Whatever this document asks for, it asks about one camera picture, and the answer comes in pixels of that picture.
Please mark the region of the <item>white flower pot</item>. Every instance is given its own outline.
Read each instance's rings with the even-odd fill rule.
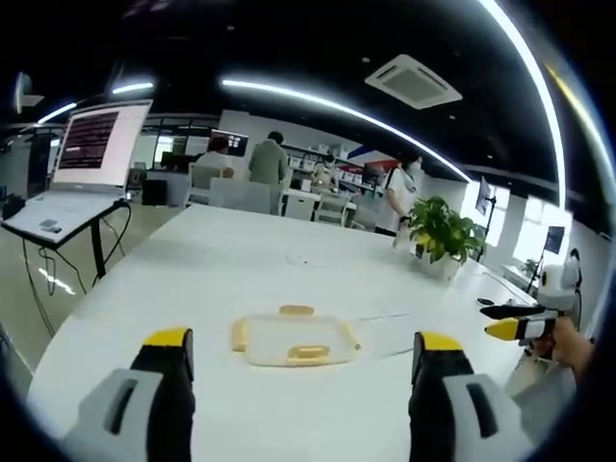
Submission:
[[[438,262],[430,263],[430,254],[424,252],[420,259],[423,272],[442,282],[449,282],[460,270],[460,262],[452,259],[448,254]]]

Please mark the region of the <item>laptop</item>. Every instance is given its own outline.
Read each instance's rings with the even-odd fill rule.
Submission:
[[[125,198],[135,143],[151,100],[89,107],[71,114],[49,191],[2,224],[57,244]]]

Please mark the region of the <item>laptop screen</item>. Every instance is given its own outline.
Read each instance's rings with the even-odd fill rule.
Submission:
[[[124,187],[133,148],[151,101],[129,101],[73,113],[53,183]]]

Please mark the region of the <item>gray shirt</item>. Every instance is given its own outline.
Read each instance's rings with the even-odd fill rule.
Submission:
[[[287,153],[274,140],[260,142],[252,151],[248,169],[250,181],[276,187],[287,175]]]

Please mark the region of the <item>air conditioner unit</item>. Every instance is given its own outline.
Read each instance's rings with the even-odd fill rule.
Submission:
[[[415,109],[462,99],[450,84],[408,55],[393,58],[365,82]]]

